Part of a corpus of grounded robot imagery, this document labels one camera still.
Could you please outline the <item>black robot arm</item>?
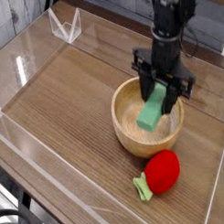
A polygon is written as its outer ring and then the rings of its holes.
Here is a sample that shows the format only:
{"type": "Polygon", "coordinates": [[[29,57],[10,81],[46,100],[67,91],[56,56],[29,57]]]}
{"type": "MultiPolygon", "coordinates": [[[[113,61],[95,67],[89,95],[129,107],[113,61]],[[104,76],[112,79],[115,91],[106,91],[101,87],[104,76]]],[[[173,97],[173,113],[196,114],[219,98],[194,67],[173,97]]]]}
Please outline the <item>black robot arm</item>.
{"type": "Polygon", "coordinates": [[[180,58],[183,30],[196,12],[196,0],[151,0],[154,21],[150,27],[153,43],[150,49],[133,49],[132,69],[138,72],[141,95],[147,101],[155,84],[166,87],[161,102],[163,115],[170,113],[180,96],[190,98],[196,81],[180,58]]]}

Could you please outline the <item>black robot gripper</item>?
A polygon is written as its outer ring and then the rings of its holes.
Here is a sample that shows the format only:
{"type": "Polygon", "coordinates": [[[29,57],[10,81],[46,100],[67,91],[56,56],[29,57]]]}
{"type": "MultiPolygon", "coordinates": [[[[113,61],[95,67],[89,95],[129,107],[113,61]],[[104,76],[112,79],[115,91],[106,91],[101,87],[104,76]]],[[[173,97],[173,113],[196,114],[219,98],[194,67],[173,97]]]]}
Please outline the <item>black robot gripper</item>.
{"type": "Polygon", "coordinates": [[[155,83],[166,86],[162,103],[163,114],[170,113],[179,96],[190,98],[196,80],[180,58],[178,42],[153,42],[152,48],[133,49],[132,69],[138,72],[142,99],[147,101],[155,83]]]}

